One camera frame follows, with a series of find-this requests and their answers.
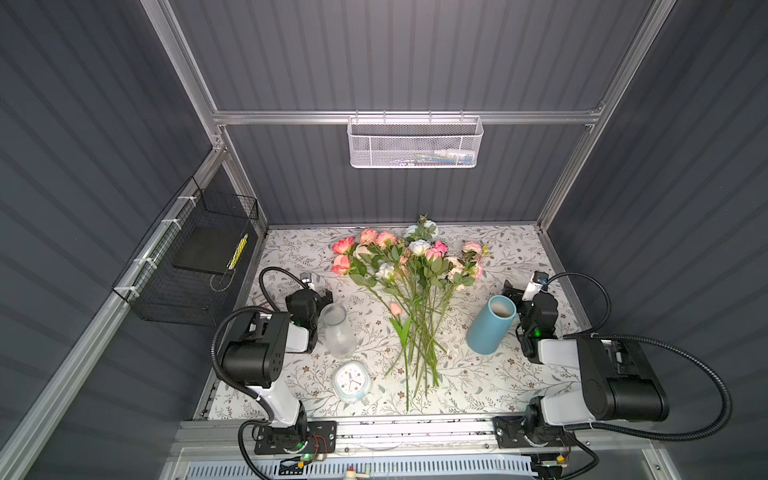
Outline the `pink tulip stem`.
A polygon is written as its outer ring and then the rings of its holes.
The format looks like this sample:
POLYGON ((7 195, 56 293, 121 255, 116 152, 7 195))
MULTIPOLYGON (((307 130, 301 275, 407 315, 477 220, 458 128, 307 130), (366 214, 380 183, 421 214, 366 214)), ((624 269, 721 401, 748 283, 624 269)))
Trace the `pink tulip stem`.
POLYGON ((405 409, 409 413, 411 410, 411 364, 413 361, 413 355, 415 354, 415 344, 413 330, 413 316, 405 312, 405 310, 398 304, 392 303, 390 305, 390 322, 392 324, 395 333, 397 334, 403 361, 403 375, 405 380, 405 409))

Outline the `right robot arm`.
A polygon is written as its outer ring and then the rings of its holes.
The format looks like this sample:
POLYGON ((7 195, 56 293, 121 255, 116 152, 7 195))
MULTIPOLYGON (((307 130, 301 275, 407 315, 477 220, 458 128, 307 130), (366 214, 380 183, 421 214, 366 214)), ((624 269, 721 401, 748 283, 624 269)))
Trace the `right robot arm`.
POLYGON ((558 338, 558 302, 540 283, 519 289, 505 282, 502 295, 518 309, 516 338, 523 356, 534 364, 574 369, 578 374, 574 390, 536 396, 529 402, 522 422, 528 436, 596 421, 667 419, 666 393, 637 341, 558 338))

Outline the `clear ribbed glass vase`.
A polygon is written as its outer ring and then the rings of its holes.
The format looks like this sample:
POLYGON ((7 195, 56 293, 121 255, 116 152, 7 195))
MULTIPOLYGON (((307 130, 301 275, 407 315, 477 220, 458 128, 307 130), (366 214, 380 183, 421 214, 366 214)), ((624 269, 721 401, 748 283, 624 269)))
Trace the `clear ribbed glass vase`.
POLYGON ((329 353, 337 359, 349 357, 357 344, 346 309, 338 303, 331 303, 322 309, 319 321, 323 326, 323 345, 329 353))

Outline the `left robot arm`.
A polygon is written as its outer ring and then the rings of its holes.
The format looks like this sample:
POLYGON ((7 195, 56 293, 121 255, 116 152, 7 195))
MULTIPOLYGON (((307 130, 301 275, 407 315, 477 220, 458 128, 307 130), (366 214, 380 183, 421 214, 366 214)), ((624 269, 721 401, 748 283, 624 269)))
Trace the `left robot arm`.
POLYGON ((332 303, 330 291, 303 288, 286 297, 285 311, 243 307, 218 327, 211 346, 212 368, 221 382, 262 408, 262 425, 300 433, 307 430, 306 410, 289 390, 282 370, 287 355, 313 352, 320 313, 332 303), (249 321, 244 334, 220 347, 224 327, 240 318, 249 321))

